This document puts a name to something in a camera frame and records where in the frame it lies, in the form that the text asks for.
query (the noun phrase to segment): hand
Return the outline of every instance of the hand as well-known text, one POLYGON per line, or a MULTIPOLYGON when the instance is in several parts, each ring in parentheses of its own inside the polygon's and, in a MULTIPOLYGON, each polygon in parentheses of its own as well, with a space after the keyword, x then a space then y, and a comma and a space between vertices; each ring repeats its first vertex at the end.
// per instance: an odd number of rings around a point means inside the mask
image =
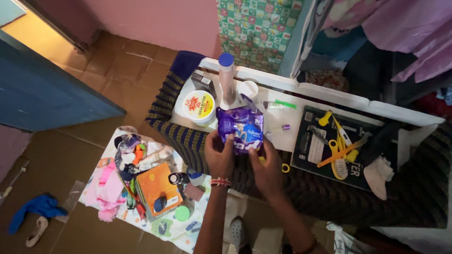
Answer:
POLYGON ((212 179, 229 178, 229 180, 231 180, 232 170, 234 168, 233 147, 234 134, 229 134, 224 146, 217 130, 214 130, 207 135, 204 155, 212 179))
POLYGON ((273 144, 265 138, 263 147, 266 154, 265 163, 260 162, 259 156, 253 148, 249 150, 250 161, 257 188, 271 202, 275 198, 284 196, 283 173, 281 171, 283 162, 273 144))

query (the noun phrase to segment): diaper package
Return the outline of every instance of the diaper package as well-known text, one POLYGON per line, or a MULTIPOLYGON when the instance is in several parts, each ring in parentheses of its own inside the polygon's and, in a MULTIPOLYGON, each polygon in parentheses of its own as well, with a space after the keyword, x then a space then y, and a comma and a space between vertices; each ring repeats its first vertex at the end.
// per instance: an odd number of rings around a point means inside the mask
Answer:
POLYGON ((240 94, 246 106, 224 110, 216 109, 218 119, 218 135, 223 143, 229 134, 234 134, 234 152, 248 153, 253 147, 256 150, 262 146, 264 130, 264 114, 244 94, 240 94))

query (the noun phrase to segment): orange book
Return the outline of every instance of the orange book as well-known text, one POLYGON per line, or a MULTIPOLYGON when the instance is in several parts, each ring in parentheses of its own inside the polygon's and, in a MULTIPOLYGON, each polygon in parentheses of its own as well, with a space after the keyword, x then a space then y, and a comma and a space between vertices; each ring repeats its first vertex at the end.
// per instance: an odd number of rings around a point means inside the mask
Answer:
POLYGON ((152 216, 157 216, 182 202, 182 196, 177 185, 170 184, 168 176, 171 174, 168 163, 162 163, 137 176, 140 197, 143 198, 152 216), (154 202, 161 196, 166 196, 166 206, 162 211, 154 210, 154 202))

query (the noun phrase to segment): person's left hand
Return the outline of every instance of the person's left hand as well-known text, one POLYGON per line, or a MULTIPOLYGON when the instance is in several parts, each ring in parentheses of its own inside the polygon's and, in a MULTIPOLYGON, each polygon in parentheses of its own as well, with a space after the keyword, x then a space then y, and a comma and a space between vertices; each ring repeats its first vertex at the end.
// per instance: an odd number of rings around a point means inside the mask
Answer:
POLYGON ((230 134, 228 136, 224 147, 223 142, 218 135, 218 130, 214 130, 207 135, 204 155, 206 157, 212 179, 231 178, 234 168, 234 158, 232 152, 233 147, 234 134, 230 134))

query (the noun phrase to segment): white crocs shoe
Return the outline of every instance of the white crocs shoe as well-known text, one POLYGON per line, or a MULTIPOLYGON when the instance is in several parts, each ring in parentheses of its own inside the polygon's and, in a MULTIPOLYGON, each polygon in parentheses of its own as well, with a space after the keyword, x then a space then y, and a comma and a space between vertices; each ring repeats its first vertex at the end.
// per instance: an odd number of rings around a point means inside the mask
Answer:
POLYGON ((248 237, 246 237, 245 225, 240 216, 235 217, 229 225, 231 234, 231 243, 235 246, 237 251, 248 244, 248 237))
POLYGON ((28 237, 27 241, 25 242, 25 245, 27 247, 33 247, 38 241, 39 238, 41 238, 42 234, 44 233, 44 230, 46 230, 47 226, 49 225, 49 221, 41 216, 36 221, 36 227, 34 228, 31 235, 28 237))

